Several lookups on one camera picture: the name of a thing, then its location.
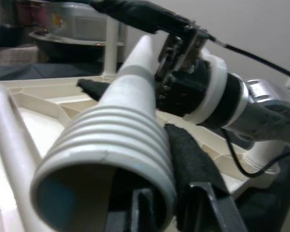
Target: plastic container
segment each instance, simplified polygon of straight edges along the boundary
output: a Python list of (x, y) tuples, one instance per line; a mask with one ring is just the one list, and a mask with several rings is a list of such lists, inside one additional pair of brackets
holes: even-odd
[(47, 30), (75, 40), (105, 41), (106, 16), (89, 5), (73, 2), (46, 2)]
[(93, 62), (103, 56), (102, 43), (83, 44), (79, 41), (54, 38), (46, 32), (36, 31), (30, 34), (36, 46), (51, 62)]

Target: cream plastic tray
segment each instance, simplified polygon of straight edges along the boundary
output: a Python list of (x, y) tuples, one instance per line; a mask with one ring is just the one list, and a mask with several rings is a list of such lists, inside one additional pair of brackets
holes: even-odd
[[(72, 118), (79, 112), (97, 104), (76, 87), (78, 79), (2, 82), (10, 90), (41, 157), (46, 154)], [(102, 77), (87, 77), (87, 79), (110, 82)], [(262, 182), (259, 178), (248, 179), (238, 171), (229, 155), (225, 140), (220, 136), (166, 113), (157, 112), (157, 120), (161, 125), (173, 123), (185, 128), (214, 160), (234, 197), (238, 197), (248, 187), (257, 187)], [(237, 146), (235, 149), (240, 156), (246, 152)], [(247, 171), (256, 171), (243, 160), (241, 162)], [(175, 232), (174, 225), (171, 225), (167, 231)], [(25, 232), (1, 158), (0, 232)]]

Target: black fabric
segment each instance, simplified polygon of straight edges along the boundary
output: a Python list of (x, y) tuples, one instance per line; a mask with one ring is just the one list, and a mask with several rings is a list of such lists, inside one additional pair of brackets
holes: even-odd
[[(134, 199), (135, 195), (139, 195), (140, 199)], [(148, 208), (145, 207), (145, 214), (142, 214), (140, 210), (144, 209), (144, 201)], [(156, 229), (165, 220), (165, 209), (163, 197), (151, 183), (136, 174), (117, 168), (111, 188), (105, 232), (142, 232), (144, 230), (138, 230), (138, 226), (147, 222), (150, 222), (152, 229)]]
[(77, 86), (80, 87), (89, 97), (99, 101), (110, 84), (88, 79), (79, 79)]
[(101, 74), (102, 69), (99, 62), (0, 66), (0, 81), (92, 76)]
[(186, 130), (172, 124), (167, 124), (165, 129), (169, 136), (178, 197), (177, 227), (182, 230), (186, 211), (185, 191), (189, 183), (210, 182), (224, 194), (229, 192), (213, 160)]
[(229, 73), (224, 93), (217, 108), (200, 126), (218, 129), (226, 125), (238, 106), (241, 93), (240, 80)]

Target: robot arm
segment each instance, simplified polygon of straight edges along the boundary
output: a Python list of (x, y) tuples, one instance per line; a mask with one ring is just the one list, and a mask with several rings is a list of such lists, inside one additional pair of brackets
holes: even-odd
[(148, 1), (92, 0), (101, 13), (148, 33), (169, 33), (156, 73), (157, 108), (194, 124), (223, 128), (248, 141), (290, 144), (290, 88), (242, 79), (204, 49), (220, 43), (193, 21)]

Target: cone opening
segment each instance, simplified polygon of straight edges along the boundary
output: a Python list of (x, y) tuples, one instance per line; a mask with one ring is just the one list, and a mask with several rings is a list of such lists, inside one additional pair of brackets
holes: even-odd
[(143, 190), (149, 192), (145, 205), (152, 208), (142, 210), (150, 215), (140, 216), (137, 223), (141, 226), (152, 217), (160, 228), (166, 219), (166, 204), (157, 188), (133, 172), (108, 165), (79, 164), (49, 174), (38, 183), (33, 203), (56, 230), (111, 232), (135, 223), (135, 195)]

